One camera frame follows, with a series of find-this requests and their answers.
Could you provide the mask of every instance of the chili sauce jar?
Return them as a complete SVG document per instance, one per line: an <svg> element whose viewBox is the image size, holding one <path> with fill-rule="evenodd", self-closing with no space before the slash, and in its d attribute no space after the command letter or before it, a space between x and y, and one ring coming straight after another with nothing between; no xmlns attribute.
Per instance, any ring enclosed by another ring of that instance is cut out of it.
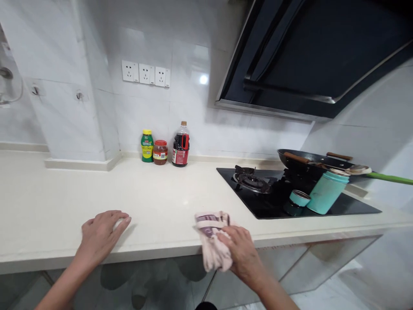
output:
<svg viewBox="0 0 413 310"><path fill-rule="evenodd" d="M168 147L166 146L166 141L156 140L154 145L154 163L157 165L166 164L168 158Z"/></svg>

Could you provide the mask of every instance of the hand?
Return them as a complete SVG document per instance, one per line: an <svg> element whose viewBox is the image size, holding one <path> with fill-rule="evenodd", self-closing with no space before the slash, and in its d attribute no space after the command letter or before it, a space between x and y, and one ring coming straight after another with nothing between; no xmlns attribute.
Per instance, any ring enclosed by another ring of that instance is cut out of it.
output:
<svg viewBox="0 0 413 310"><path fill-rule="evenodd" d="M227 226L222 230L231 237L229 239L222 233L217 234L218 239L231 251L231 271L253 291L260 291L268 282L269 276L254 247L250 232L237 226Z"/></svg>
<svg viewBox="0 0 413 310"><path fill-rule="evenodd" d="M119 219L125 220L114 230L113 227ZM88 220L82 225L82 243L76 252L74 261L87 269L94 269L113 250L130 220L129 214L120 210L106 211Z"/></svg>

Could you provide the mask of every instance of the teal container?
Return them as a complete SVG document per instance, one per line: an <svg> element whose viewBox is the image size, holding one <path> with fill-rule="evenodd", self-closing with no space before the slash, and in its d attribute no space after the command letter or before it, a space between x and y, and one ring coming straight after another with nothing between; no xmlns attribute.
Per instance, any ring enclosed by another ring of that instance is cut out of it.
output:
<svg viewBox="0 0 413 310"><path fill-rule="evenodd" d="M310 197L306 193L294 189L290 194L290 200L300 207L305 207L310 202Z"/></svg>
<svg viewBox="0 0 413 310"><path fill-rule="evenodd" d="M343 192L349 176L348 173L338 169L325 172L311 191L311 201L307 208L318 214L326 214Z"/></svg>

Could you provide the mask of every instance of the lower cabinet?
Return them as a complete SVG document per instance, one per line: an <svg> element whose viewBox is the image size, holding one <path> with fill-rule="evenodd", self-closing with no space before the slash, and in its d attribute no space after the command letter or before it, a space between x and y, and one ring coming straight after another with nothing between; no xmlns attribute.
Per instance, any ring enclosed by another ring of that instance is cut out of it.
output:
<svg viewBox="0 0 413 310"><path fill-rule="evenodd" d="M258 249L269 273L287 293L316 289L376 237ZM0 275L0 310L33 309L64 270ZM113 263L83 283L75 310L194 310L205 298L219 310L258 302L232 272L206 273L202 255Z"/></svg>

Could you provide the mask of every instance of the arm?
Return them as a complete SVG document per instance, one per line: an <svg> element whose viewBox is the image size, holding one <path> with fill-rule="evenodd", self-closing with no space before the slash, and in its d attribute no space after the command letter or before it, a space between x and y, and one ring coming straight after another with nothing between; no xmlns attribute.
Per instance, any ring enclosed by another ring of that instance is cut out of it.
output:
<svg viewBox="0 0 413 310"><path fill-rule="evenodd" d="M281 284L265 270L258 252L254 247L248 230L228 226L217 234L218 239L231 251L233 265L231 270L248 285L261 299L267 310L299 310Z"/></svg>
<svg viewBox="0 0 413 310"><path fill-rule="evenodd" d="M123 220L113 230L115 223ZM35 310L66 309L80 285L113 250L131 218L119 210L106 211L82 226L82 242L69 267L52 286Z"/></svg>

